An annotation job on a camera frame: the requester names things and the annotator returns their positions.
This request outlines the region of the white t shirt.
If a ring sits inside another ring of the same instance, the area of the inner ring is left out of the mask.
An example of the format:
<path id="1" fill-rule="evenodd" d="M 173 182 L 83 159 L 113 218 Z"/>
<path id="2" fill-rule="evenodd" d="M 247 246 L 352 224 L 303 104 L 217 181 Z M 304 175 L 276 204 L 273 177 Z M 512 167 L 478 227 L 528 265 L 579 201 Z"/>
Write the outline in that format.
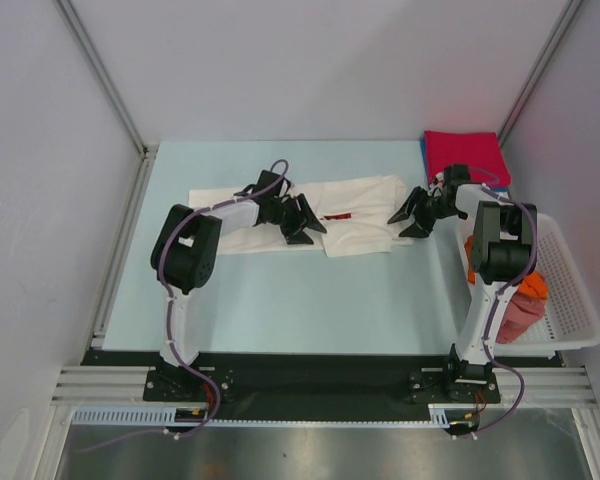
<path id="1" fill-rule="evenodd" d="M 188 206 L 212 206 L 228 199 L 235 188 L 190 190 Z M 294 197 L 303 193 L 327 233 L 306 231 L 313 245 L 287 245 L 279 227 L 266 224 L 222 235 L 220 255 L 255 254 L 291 250 L 323 250 L 327 257 L 390 252 L 411 245 L 399 237 L 403 223 L 387 224 L 406 200 L 407 185 L 397 175 L 294 185 Z"/>

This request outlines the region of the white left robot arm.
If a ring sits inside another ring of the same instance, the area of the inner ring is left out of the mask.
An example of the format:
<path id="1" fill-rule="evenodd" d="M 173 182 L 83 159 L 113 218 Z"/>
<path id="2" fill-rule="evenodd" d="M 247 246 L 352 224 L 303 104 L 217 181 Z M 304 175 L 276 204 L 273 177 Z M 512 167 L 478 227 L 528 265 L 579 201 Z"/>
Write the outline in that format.
<path id="1" fill-rule="evenodd" d="M 166 387 L 177 398 L 194 397 L 201 376 L 186 365 L 198 357 L 200 348 L 192 339 L 193 321 L 187 307 L 196 290 L 204 287 L 214 270 L 222 237 L 244 228 L 273 225 L 286 246 L 312 245 L 310 230 L 327 229 L 303 193 L 292 194 L 291 182 L 283 174 L 263 170 L 229 199 L 211 206 L 172 206 L 153 247 L 150 265 L 166 291 L 163 360 L 173 366 Z"/>

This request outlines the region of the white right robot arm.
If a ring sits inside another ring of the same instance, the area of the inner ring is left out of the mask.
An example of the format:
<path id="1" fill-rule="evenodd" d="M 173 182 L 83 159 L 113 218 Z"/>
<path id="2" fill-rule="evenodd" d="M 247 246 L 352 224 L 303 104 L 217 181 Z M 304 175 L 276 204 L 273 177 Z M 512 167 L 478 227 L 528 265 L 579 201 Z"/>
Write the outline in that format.
<path id="1" fill-rule="evenodd" d="M 416 187 L 387 223 L 409 221 L 400 235 L 424 239 L 438 220 L 449 217 L 474 222 L 470 264 L 475 284 L 455 354 L 468 365 L 492 364 L 507 304 L 536 265 L 537 209 L 476 183 L 445 185 L 438 195 Z"/>

